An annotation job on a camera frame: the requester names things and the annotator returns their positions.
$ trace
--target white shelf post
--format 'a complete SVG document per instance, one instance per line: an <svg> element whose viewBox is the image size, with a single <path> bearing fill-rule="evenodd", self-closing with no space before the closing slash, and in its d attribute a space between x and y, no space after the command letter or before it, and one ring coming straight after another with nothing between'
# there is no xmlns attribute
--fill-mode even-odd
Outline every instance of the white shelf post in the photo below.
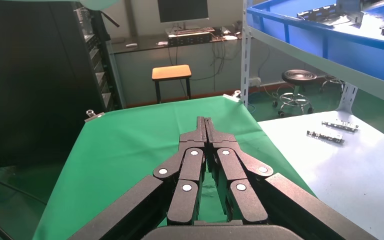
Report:
<svg viewBox="0 0 384 240"><path fill-rule="evenodd" d="M248 88L250 86L251 32L248 27L247 8L253 0L243 0L242 8L242 66L240 73L240 100L248 107Z"/></svg>

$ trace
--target green floor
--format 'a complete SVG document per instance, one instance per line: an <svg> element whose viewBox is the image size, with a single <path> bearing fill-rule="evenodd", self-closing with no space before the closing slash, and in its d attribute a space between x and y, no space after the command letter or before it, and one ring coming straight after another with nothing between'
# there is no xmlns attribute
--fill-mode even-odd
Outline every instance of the green floor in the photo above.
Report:
<svg viewBox="0 0 384 240"><path fill-rule="evenodd" d="M326 87L323 93L319 93L318 85L308 86L305 90L301 93L310 98L316 113L335 110L339 104L340 90L336 85ZM289 92L290 89L281 89L279 93L286 91ZM257 122L278 118L280 106L276 109L273 108L272 101L273 98L265 92L258 92L250 96L249 102L255 106L252 115ZM301 114L299 109L290 112L290 109L285 108L284 111L291 113L289 116ZM352 111L354 115L384 133L383 100L359 90ZM47 201L62 168L62 163L28 168L6 167L0 169L0 180ZM13 191L1 185L0 200L5 200L0 202L1 227L15 240L31 239L44 206L18 193L13 195Z"/></svg>

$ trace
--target gray wall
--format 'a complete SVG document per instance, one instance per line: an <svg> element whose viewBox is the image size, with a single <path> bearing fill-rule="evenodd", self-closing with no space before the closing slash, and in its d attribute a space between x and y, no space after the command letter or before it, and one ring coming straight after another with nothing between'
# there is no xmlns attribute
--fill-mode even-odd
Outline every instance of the gray wall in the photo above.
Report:
<svg viewBox="0 0 384 240"><path fill-rule="evenodd" d="M225 42L226 58L232 58L241 50L241 43L236 40ZM192 72L192 79L212 76L214 73L212 43L180 46L178 47L177 63L188 64ZM268 46L255 39L251 45L250 77L256 77L257 70L267 58ZM175 63L176 48L170 48L171 59ZM124 97L128 105L156 101L155 85L151 79L152 69L156 67L170 66L168 48L121 53L115 55ZM270 48L268 61L261 69L261 80L263 84L281 81L282 72L290 69L306 69L314 73L320 72L312 66L292 58L285 53ZM241 78L241 53L239 52L233 60L226 60L222 72L209 79L191 81L192 95L208 94L221 91L239 90ZM172 99L184 96L180 81L166 81L160 83L162 99Z"/></svg>
<svg viewBox="0 0 384 240"><path fill-rule="evenodd" d="M216 27L231 25L237 20L242 20L242 0L207 1L209 20L196 20L190 22L191 25L198 25L202 28ZM139 36L162 34L164 29L172 27L172 23L160 23L157 0L132 0L131 3ZM124 0L119 0L104 11L120 24L120 27L117 28L104 18L106 29L111 38L129 37Z"/></svg>

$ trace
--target blue shelf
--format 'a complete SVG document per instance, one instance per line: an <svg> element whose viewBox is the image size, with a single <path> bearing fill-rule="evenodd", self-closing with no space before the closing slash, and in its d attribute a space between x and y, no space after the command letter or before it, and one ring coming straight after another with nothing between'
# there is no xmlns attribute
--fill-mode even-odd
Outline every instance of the blue shelf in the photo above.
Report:
<svg viewBox="0 0 384 240"><path fill-rule="evenodd" d="M370 9L360 28L328 26L296 18L297 13L335 0L269 0L247 9L249 25L303 51L384 80L384 5Z"/></svg>

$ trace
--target black cabinet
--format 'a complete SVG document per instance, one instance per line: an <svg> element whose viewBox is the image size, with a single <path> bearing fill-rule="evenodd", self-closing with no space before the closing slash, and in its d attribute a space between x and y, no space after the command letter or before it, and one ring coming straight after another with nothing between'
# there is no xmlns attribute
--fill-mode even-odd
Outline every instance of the black cabinet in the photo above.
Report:
<svg viewBox="0 0 384 240"><path fill-rule="evenodd" d="M121 106L101 14L0 1L0 166L65 161L86 111Z"/></svg>

